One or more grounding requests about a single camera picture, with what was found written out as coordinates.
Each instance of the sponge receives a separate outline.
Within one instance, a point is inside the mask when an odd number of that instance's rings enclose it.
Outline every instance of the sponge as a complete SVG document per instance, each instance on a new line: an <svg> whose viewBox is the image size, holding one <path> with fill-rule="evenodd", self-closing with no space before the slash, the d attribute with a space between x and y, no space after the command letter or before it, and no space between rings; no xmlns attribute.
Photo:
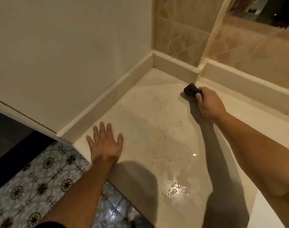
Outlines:
<svg viewBox="0 0 289 228"><path fill-rule="evenodd" d="M200 93L201 95L203 95L202 90L198 89L194 83L190 83L188 84L188 86L186 88L184 88L183 90L184 94L187 95L188 97L195 97L195 95L197 93Z"/></svg>

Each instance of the hand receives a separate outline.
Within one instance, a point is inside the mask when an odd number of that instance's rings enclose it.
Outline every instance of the hand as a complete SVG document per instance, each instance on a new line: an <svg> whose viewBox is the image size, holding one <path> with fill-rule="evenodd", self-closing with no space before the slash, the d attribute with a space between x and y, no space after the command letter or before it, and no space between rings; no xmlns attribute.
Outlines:
<svg viewBox="0 0 289 228"><path fill-rule="evenodd" d="M121 155L124 138L120 133L117 137L117 143L114 140L112 125L110 123L106 126L100 122L100 130L98 132L97 126L93 127L93 138L86 136L86 140L91 150L91 161L102 161L108 164L115 164Z"/></svg>
<svg viewBox="0 0 289 228"><path fill-rule="evenodd" d="M214 122L220 116L226 114L225 106L215 91L206 87L200 87L200 89L202 90L203 96L197 93L196 99L200 112L205 117L211 119Z"/></svg>

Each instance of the left hand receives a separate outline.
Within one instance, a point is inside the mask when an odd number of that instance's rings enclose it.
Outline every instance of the left hand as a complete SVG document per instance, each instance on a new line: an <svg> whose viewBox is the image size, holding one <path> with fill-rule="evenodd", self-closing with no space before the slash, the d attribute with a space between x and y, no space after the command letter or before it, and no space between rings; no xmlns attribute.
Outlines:
<svg viewBox="0 0 289 228"><path fill-rule="evenodd" d="M107 163L110 165L115 164L121 155L123 147L123 135L120 133L117 137L117 143L114 140L112 125L110 123L106 126L100 122L100 129L98 132L97 126L93 126L93 138L86 136L86 140L91 150L91 161Z"/></svg>

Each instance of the tiled floor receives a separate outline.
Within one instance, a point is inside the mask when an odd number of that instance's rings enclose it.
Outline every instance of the tiled floor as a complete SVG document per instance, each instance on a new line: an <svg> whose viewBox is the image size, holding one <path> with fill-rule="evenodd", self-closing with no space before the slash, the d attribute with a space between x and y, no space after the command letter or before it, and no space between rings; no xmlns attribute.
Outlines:
<svg viewBox="0 0 289 228"><path fill-rule="evenodd" d="M73 148L59 142L50 145L0 189L0 227L36 226L89 168ZM106 181L93 227L134 226L151 225Z"/></svg>

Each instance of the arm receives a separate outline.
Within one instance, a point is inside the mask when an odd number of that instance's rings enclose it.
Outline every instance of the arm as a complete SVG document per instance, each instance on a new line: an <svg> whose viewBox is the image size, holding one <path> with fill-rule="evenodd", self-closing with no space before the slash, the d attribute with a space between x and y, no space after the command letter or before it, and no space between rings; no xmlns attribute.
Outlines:
<svg viewBox="0 0 289 228"><path fill-rule="evenodd" d="M114 140L111 124L93 127L94 141L87 136L93 166L64 194L40 221L58 222L67 228L91 228L106 177L122 151L123 136Z"/></svg>
<svg viewBox="0 0 289 228"><path fill-rule="evenodd" d="M228 140L243 171L289 227L289 149L226 112L216 92L202 88L196 94L200 111Z"/></svg>

